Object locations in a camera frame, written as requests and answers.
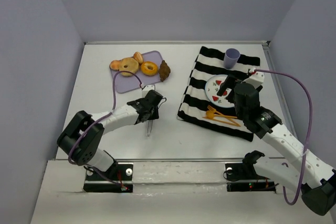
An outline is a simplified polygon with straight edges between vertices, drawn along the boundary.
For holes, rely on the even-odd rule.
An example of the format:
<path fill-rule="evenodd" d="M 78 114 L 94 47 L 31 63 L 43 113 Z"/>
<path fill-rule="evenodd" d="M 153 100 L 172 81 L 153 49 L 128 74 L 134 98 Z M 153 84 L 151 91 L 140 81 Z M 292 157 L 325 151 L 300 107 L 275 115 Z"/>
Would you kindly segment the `brown chocolate croissant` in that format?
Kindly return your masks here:
<path fill-rule="evenodd" d="M 165 81 L 169 77 L 169 75 L 171 73 L 171 69 L 167 65 L 167 63 L 165 62 L 165 60 L 163 60 L 161 62 L 158 73 L 159 73 L 160 81 L 161 82 Z"/>

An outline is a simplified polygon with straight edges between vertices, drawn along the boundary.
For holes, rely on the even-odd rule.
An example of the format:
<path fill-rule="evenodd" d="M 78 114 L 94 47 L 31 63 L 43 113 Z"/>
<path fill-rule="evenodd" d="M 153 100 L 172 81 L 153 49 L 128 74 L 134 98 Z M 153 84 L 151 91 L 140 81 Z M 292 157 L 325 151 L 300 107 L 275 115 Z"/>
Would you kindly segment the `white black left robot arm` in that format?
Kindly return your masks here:
<path fill-rule="evenodd" d="M 149 90 L 145 97 L 113 109 L 109 113 L 89 114 L 82 110 L 75 114 L 57 139 L 57 145 L 77 166 L 89 166 L 95 172 L 111 177 L 118 162 L 99 148 L 105 133 L 129 125 L 137 125 L 159 118 L 159 104 L 164 97 Z"/>

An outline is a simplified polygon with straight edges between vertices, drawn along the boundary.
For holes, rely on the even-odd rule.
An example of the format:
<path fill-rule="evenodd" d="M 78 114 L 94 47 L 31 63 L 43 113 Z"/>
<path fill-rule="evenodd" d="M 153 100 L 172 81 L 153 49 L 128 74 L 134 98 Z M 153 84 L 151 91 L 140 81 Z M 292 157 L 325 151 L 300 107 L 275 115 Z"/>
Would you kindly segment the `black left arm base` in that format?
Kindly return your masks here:
<path fill-rule="evenodd" d="M 82 189 L 87 193 L 132 193 L 133 165 L 130 162 L 119 162 L 111 175 L 84 166 L 86 174 Z"/>

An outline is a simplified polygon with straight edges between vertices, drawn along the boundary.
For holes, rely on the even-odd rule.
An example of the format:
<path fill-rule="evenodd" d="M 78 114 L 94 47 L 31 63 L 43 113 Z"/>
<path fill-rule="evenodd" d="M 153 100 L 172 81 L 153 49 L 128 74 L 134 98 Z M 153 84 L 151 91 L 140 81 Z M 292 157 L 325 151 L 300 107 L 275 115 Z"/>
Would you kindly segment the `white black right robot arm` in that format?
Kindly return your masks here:
<path fill-rule="evenodd" d="M 259 176 L 273 179 L 284 189 L 296 192 L 315 214 L 324 216 L 335 205 L 335 168 L 309 151 L 271 110 L 260 105 L 263 78 L 252 73 L 244 81 L 228 76 L 219 86 L 219 95 L 229 89 L 226 99 L 234 104 L 236 116 L 247 130 L 276 149 L 290 166 L 279 165 L 264 153 L 246 154 L 243 163 Z"/>

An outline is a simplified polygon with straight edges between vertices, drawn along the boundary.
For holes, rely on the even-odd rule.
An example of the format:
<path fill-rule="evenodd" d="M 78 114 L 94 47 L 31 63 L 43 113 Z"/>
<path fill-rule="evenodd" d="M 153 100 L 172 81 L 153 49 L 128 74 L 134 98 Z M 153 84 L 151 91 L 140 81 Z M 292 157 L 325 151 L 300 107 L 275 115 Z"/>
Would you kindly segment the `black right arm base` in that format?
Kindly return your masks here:
<path fill-rule="evenodd" d="M 252 151 L 247 153 L 240 163 L 227 163 L 223 172 L 223 178 L 227 181 L 227 191 L 233 192 L 251 192 L 251 191 L 271 191 L 276 192 L 275 184 L 267 177 L 258 175 L 254 165 L 264 153 Z"/>

